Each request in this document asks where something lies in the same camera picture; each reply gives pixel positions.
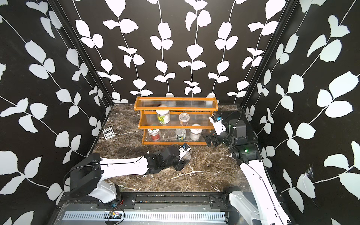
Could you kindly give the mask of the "small clear seed jar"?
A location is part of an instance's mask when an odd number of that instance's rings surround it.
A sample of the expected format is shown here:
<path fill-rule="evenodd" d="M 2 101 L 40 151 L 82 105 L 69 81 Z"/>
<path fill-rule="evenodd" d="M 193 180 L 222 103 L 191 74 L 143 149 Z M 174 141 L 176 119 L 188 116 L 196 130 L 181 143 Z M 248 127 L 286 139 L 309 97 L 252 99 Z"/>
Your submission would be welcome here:
<path fill-rule="evenodd" d="M 186 112 L 183 112 L 179 115 L 179 121 L 182 126 L 187 126 L 190 120 L 190 115 Z"/>

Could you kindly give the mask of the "white green label jar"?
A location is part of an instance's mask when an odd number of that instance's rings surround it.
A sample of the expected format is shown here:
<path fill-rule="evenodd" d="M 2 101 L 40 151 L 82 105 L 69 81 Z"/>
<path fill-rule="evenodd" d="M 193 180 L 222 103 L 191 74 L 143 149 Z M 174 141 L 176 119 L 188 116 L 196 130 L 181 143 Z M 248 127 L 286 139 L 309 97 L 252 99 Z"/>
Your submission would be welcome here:
<path fill-rule="evenodd" d="M 160 124 L 167 124 L 171 120 L 169 110 L 156 110 L 157 120 Z"/>

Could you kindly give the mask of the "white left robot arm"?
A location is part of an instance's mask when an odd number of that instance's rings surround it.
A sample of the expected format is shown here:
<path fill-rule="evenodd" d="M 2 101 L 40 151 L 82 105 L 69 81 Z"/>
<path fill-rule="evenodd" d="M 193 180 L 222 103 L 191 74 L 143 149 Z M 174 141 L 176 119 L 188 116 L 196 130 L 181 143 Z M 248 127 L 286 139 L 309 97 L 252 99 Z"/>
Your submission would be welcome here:
<path fill-rule="evenodd" d="M 107 183 L 106 179 L 156 174 L 170 167 L 181 171 L 190 162 L 190 150 L 190 146 L 184 143 L 128 159 L 108 159 L 100 157 L 98 153 L 91 154 L 70 169 L 69 195 L 72 198 L 90 196 L 105 204 L 119 201 L 120 191 L 114 184 Z"/>

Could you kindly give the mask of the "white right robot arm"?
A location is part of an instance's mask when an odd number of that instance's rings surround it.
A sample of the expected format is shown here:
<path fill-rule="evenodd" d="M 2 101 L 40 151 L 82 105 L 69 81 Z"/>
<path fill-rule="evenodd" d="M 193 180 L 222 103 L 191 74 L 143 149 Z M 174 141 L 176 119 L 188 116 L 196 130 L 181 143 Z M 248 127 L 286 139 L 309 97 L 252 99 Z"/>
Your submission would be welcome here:
<path fill-rule="evenodd" d="M 245 121 L 230 120 L 225 126 L 219 114 L 211 116 L 209 120 L 215 131 L 205 137 L 207 145 L 226 145 L 252 190 L 251 198 L 247 198 L 242 191 L 230 191 L 228 199 L 231 206 L 249 225 L 290 225 L 291 219 L 271 187 L 257 140 L 251 140 L 247 135 L 250 129 Z"/>

